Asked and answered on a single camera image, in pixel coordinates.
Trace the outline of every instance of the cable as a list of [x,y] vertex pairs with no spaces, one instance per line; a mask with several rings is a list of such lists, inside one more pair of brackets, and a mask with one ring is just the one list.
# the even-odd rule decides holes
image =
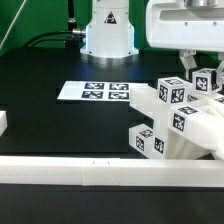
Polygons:
[[56,31],[56,32],[44,33],[44,34],[41,34],[41,35],[38,35],[38,36],[32,38],[31,40],[29,40],[28,42],[26,42],[23,45],[23,47],[28,47],[30,44],[32,44],[36,40],[41,39],[43,37],[56,36],[56,35],[62,35],[62,34],[72,34],[72,31],[66,30],[66,31]]
[[39,41],[34,42],[30,47],[35,47],[37,44],[42,43],[42,42],[60,42],[60,41],[66,41],[66,40],[72,40],[72,39],[42,39]]
[[75,19],[75,11],[74,11],[74,2],[73,0],[67,0],[68,4],[68,29],[72,30],[74,28],[77,28],[77,22]]
[[22,3],[22,5],[20,6],[20,8],[19,8],[19,10],[18,10],[18,12],[17,12],[15,18],[13,19],[11,25],[9,26],[8,31],[6,32],[5,37],[3,38],[3,40],[2,40],[2,42],[1,42],[1,44],[0,44],[0,51],[1,51],[2,47],[3,47],[3,45],[5,44],[5,42],[6,42],[7,38],[8,38],[8,36],[9,36],[9,34],[10,34],[10,32],[11,32],[13,26],[14,26],[14,24],[16,23],[16,21],[17,21],[17,19],[18,19],[18,17],[19,17],[19,15],[21,14],[21,12],[22,12],[22,10],[23,10],[23,8],[24,8],[26,2],[27,2],[27,0],[24,0],[24,1],[23,1],[23,3]]
[[33,43],[32,45],[31,45],[31,47],[35,47],[37,44],[39,44],[39,43],[42,43],[42,42],[50,42],[50,41],[52,41],[52,42],[57,42],[57,41],[76,41],[76,42],[80,42],[80,43],[83,43],[84,42],[84,40],[83,40],[83,38],[77,38],[77,39],[74,39],[74,38],[62,38],[62,39],[43,39],[43,40],[39,40],[39,41],[36,41],[35,43]]

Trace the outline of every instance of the red warning label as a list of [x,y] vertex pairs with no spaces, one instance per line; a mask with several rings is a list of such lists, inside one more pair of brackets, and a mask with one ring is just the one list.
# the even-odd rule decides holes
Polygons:
[[109,23],[109,24],[117,24],[117,21],[114,17],[113,12],[110,12],[110,14],[107,16],[106,20],[104,23]]

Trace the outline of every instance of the black table surface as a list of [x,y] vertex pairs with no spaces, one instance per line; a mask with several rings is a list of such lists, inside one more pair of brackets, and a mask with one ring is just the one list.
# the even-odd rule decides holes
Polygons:
[[[207,55],[201,67],[217,67]],[[0,110],[8,128],[1,155],[143,158],[128,128],[151,123],[128,103],[57,101],[65,81],[148,83],[183,77],[177,52],[141,52],[135,63],[102,66],[66,49],[17,48],[0,57]],[[0,223],[217,223],[224,192],[215,188],[0,185]]]

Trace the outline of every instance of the white cube block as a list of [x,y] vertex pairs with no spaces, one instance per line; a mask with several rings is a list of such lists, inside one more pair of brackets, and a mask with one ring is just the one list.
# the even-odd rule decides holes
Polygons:
[[172,120],[170,123],[170,128],[174,132],[185,135],[185,127],[187,126],[187,120],[191,119],[195,113],[198,113],[199,110],[190,106],[190,105],[181,105],[176,107],[173,110]]
[[0,111],[0,136],[7,128],[6,112]]
[[150,158],[150,153],[153,147],[152,129],[145,124],[130,128],[129,144],[145,157]]
[[211,94],[222,90],[222,85],[217,85],[216,69],[203,68],[193,72],[193,88],[201,94]]
[[157,97],[167,105],[176,105],[187,101],[189,83],[178,78],[158,79]]

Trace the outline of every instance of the white wall edge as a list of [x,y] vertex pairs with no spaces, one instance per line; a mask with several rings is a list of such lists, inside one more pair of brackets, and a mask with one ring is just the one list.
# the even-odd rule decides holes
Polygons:
[[0,156],[0,183],[224,187],[221,160]]

